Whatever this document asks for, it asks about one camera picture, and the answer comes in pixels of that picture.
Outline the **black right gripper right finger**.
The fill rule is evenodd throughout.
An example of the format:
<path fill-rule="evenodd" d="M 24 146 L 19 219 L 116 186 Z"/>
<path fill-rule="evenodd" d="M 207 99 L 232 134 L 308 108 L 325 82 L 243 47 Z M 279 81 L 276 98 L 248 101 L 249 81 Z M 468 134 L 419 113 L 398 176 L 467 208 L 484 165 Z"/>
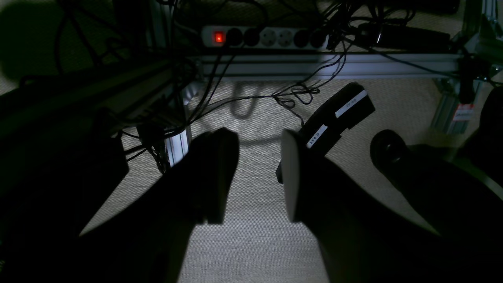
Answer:
<path fill-rule="evenodd" d="M 501 283 L 502 252 L 431 232 L 372 197 L 296 132 L 282 134 L 289 218 L 316 237 L 331 283 Z"/>

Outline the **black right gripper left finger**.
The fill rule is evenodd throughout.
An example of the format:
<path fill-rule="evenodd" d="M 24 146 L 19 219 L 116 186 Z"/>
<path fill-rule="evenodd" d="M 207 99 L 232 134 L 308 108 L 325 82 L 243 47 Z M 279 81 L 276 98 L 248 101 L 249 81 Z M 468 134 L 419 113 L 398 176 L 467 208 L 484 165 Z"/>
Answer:
<path fill-rule="evenodd" d="M 222 224 L 239 160 L 226 128 L 189 152 L 127 208 L 81 238 L 82 283 L 176 283 L 197 224 Z"/>

